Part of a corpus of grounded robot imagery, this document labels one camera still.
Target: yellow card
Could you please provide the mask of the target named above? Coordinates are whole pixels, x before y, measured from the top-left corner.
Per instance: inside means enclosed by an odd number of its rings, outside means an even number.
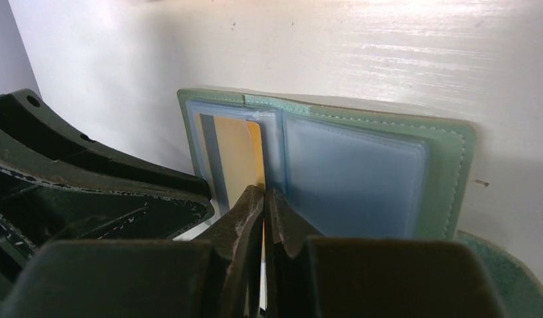
[[[213,117],[226,196],[232,207],[247,186],[264,190],[262,132],[257,123]]]

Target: white wall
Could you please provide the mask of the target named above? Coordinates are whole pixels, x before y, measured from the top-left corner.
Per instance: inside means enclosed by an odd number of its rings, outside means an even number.
[[[38,85],[8,0],[0,0],[0,94]]]
[[[543,0],[11,0],[43,98],[96,140],[191,171],[175,91],[390,101],[480,147],[460,228],[543,282]],[[342,105],[364,107],[354,100]]]

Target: green leather strap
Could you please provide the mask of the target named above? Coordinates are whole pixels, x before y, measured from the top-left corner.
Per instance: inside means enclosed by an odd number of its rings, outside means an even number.
[[[527,266],[474,235],[458,231],[455,240],[479,256],[510,318],[543,318],[543,286]]]

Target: card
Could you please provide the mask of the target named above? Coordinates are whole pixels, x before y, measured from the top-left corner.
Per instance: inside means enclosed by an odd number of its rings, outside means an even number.
[[[249,185],[264,190],[262,132],[258,123],[199,114],[195,118],[207,181],[226,213]]]

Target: card holder stitching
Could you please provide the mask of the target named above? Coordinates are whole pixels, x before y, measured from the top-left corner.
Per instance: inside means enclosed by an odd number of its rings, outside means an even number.
[[[215,101],[232,101],[232,102],[235,102],[235,103],[243,103],[244,101],[243,100],[239,100],[239,99],[231,99],[231,98],[218,98],[218,97],[212,97],[212,96],[205,96],[205,95],[192,95],[192,94],[181,94],[181,96],[187,96],[187,97],[199,97],[199,98],[205,98],[205,99],[212,99],[212,100],[215,100]],[[268,103],[268,102],[261,102],[261,101],[250,101],[250,103],[253,103],[253,104],[259,104],[259,105],[267,105],[267,106],[273,106],[273,104],[271,103]],[[447,234],[448,234],[448,231],[449,231],[449,225],[450,225],[450,222],[451,222],[451,215],[452,215],[452,212],[453,212],[453,207],[456,203],[456,195],[457,195],[457,188],[458,188],[458,184],[459,184],[459,179],[461,177],[461,174],[462,174],[462,166],[463,166],[463,160],[464,160],[464,154],[465,154],[465,151],[466,151],[466,141],[465,141],[465,138],[464,136],[457,132],[457,131],[448,131],[446,129],[442,129],[442,128],[438,128],[438,127],[434,127],[434,126],[416,126],[416,125],[410,125],[410,124],[403,124],[403,123],[396,123],[396,122],[388,122],[388,121],[371,121],[369,119],[361,119],[361,118],[353,118],[353,117],[341,117],[341,116],[332,116],[332,115],[325,115],[325,114],[320,114],[320,113],[314,113],[314,112],[311,112],[309,111],[308,113],[307,112],[304,112],[304,111],[300,111],[298,109],[295,109],[295,108],[292,108],[292,107],[288,107],[292,112],[294,113],[298,113],[298,114],[312,114],[312,115],[318,115],[318,116],[321,116],[321,117],[330,117],[330,118],[334,118],[334,119],[342,119],[342,120],[346,120],[346,121],[363,121],[365,123],[372,123],[372,124],[378,124],[378,125],[391,125],[391,126],[395,126],[395,125],[399,125],[399,126],[403,126],[403,127],[411,127],[411,128],[417,128],[417,129],[430,129],[430,130],[434,130],[434,131],[440,131],[442,133],[451,133],[451,134],[457,134],[458,136],[461,137],[461,142],[462,142],[462,150],[461,150],[461,158],[459,160],[459,165],[458,165],[458,171],[457,171],[457,177],[455,179],[455,186],[453,188],[453,193],[452,193],[452,198],[451,198],[451,204],[449,206],[449,212],[448,212],[448,215],[447,215],[447,220],[446,220],[446,224],[445,224],[445,230],[444,230],[444,233],[443,233],[443,236],[446,237]]]

